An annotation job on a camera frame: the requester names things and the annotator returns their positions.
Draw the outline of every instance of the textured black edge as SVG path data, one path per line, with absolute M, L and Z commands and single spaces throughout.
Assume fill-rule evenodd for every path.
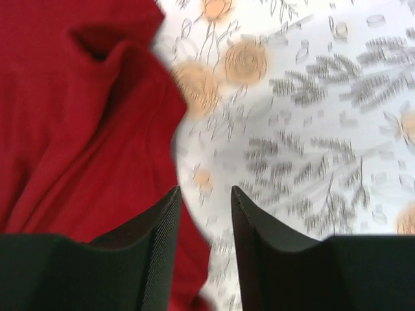
M 260 250 L 257 247 L 257 231 L 245 211 L 241 192 L 239 187 L 232 187 L 231 215 L 242 305 L 245 311 L 263 311 L 263 272 L 258 258 Z
M 169 305 L 182 208 L 180 188 L 173 188 L 169 194 L 168 201 L 159 202 L 166 205 L 150 232 L 145 285 L 137 300 L 140 311 L 167 310 Z

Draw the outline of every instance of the gray sketch pattern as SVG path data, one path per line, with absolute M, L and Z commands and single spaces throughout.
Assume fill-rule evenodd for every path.
M 192 1 L 175 0 L 177 12 L 191 12 Z M 265 75 L 268 92 L 262 81 L 226 89 L 228 93 L 220 94 L 212 114 L 185 127 L 187 140 L 181 143 L 185 148 L 178 154 L 199 157 L 199 162 L 206 159 L 212 175 L 219 177 L 212 179 L 216 184 L 211 198 L 210 192 L 182 185 L 185 198 L 199 191 L 191 194 L 196 203 L 189 200 L 189 208 L 195 219 L 201 210 L 206 217 L 202 226 L 207 228 L 213 254 L 206 287 L 215 296 L 212 310 L 220 311 L 242 310 L 231 222 L 224 216 L 228 210 L 222 212 L 213 205 L 218 195 L 228 197 L 233 184 L 239 184 L 268 213 L 292 220 L 297 229 L 320 238 L 389 230 L 394 216 L 383 202 L 385 193 L 396 192 L 392 198 L 396 209 L 401 204 L 396 198 L 415 195 L 411 160 L 415 156 L 415 111 L 410 102 L 397 100 L 415 87 L 412 24 L 391 37 L 374 38 L 372 33 L 381 34 L 379 29 L 391 26 L 386 11 L 382 15 L 378 14 L 381 10 L 373 10 L 360 16 L 360 21 L 341 15 L 345 2 L 357 10 L 363 1 L 328 1 L 324 6 L 332 11 L 321 19 L 321 27 L 313 23 L 314 16 L 293 23 L 308 0 L 243 1 L 275 23 L 270 26 L 275 28 L 272 33 L 270 28 L 264 33 L 251 31 L 246 18 L 237 16 L 241 0 L 224 0 L 232 4 L 224 6 L 226 18 L 209 20 L 201 11 L 197 16 L 188 14 L 177 23 L 175 32 L 162 32 L 156 40 L 165 63 L 204 63 L 218 77 L 223 50 L 240 40 L 254 41 L 270 53 Z M 402 2 L 402 15 L 404 11 L 415 14 L 415 0 L 396 1 Z M 369 32 L 365 46 L 358 47 L 362 52 L 354 55 L 343 49 L 349 51 L 355 43 L 356 30 L 360 31 L 357 22 Z M 313 25 L 315 31 L 325 33 L 319 42 L 317 36 L 305 35 Z M 290 63 L 286 72 L 273 67 L 278 53 L 284 53 Z M 258 90 L 265 99 L 256 99 Z M 357 133 L 366 127 L 373 140 L 361 150 L 356 147 L 362 143 Z M 374 163 L 384 163 L 385 169 L 374 169 Z
M 351 234 L 358 211 L 371 200 L 363 183 L 364 161 L 388 145 L 357 153 L 350 141 L 316 137 L 309 142 L 312 155 L 292 133 L 252 137 L 245 152 L 252 178 L 239 185 L 272 214 L 285 210 L 301 218 L 309 233 Z

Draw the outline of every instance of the red shirt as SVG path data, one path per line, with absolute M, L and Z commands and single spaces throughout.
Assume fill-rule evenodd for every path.
M 88 242 L 177 184 L 185 103 L 148 50 L 163 19 L 153 0 L 3 0 L 0 12 L 2 232 Z M 204 308 L 208 253 L 183 208 L 173 310 Z

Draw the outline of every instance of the printed leaf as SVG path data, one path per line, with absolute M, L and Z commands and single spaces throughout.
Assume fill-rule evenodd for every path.
M 277 124 L 278 123 L 278 119 L 279 119 L 278 115 L 271 115 L 270 118 L 269 118 L 269 120 L 268 120 L 268 125 L 269 126 L 272 126 L 272 125 Z
M 382 212 L 373 211 L 372 212 L 372 219 L 378 225 L 387 225 L 388 224 L 388 218 Z
M 330 26 L 331 33 L 334 34 L 335 33 L 335 21 L 331 16 L 329 16 L 329 26 Z
M 228 32 L 229 34 L 235 32 L 239 28 L 239 21 L 236 19 L 229 24 Z
M 229 124 L 223 120 L 217 123 L 213 128 L 211 141 L 225 137 L 229 131 Z
M 186 18 L 182 23 L 182 38 L 187 38 L 192 29 L 192 21 Z
M 262 102 L 255 104 L 251 109 L 249 109 L 249 112 L 246 116 L 248 121 L 259 119 L 265 116 L 269 111 L 271 111 L 273 102 L 274 98 L 272 98 L 268 104 L 263 104 Z
M 284 34 L 276 32 L 275 34 L 271 34 L 268 36 L 268 43 L 277 46 L 287 46 L 288 39 L 285 37 Z
M 414 143 L 414 141 L 411 139 L 411 138 L 409 138 L 409 137 L 405 137 L 405 144 L 406 144 L 406 146 L 407 146 L 407 148 L 408 148 L 408 150 L 412 153 L 412 154 L 414 154 L 415 155 L 415 143 Z
M 198 56 L 198 49 L 192 40 L 178 38 L 176 53 L 177 58 L 182 62 L 186 60 L 196 60 Z
M 213 31 L 209 34 L 209 36 L 207 36 L 205 42 L 203 43 L 202 50 L 200 51 L 200 60 L 206 63 L 206 65 L 216 67 L 219 63 L 219 58 L 220 51 L 218 35 L 215 31 Z
M 271 10 L 271 16 L 274 16 L 274 12 L 275 12 L 275 9 L 276 9 L 276 7 L 277 7 L 277 0 L 272 0 L 271 1 L 271 7 L 270 7 L 270 10 Z
M 279 22 L 283 23 L 283 17 L 284 17 L 284 1 L 281 1 L 281 7 L 279 8 Z
M 401 188 L 407 192 L 415 193 L 415 179 L 410 175 L 399 175 Z
M 286 21 L 282 26 L 281 26 L 281 33 L 284 34 L 288 31 L 288 21 Z
M 309 48 L 308 47 L 302 47 L 297 52 L 296 63 L 302 63 L 302 62 L 306 61 L 306 59 L 308 57 L 309 57 Z
M 397 128 L 391 128 L 389 126 L 380 126 L 379 131 L 382 135 L 387 136 L 395 136 L 397 133 L 399 133 L 399 130 Z
M 383 116 L 385 117 L 385 120 L 388 121 L 391 125 L 396 125 L 399 123 L 397 117 L 389 112 L 384 111 Z

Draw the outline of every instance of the tablecloth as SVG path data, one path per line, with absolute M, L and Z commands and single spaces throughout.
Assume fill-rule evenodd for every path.
M 232 185 L 320 240 L 415 232 L 415 1 L 158 2 L 153 51 L 188 105 L 176 164 L 211 243 L 214 308 L 242 310 Z

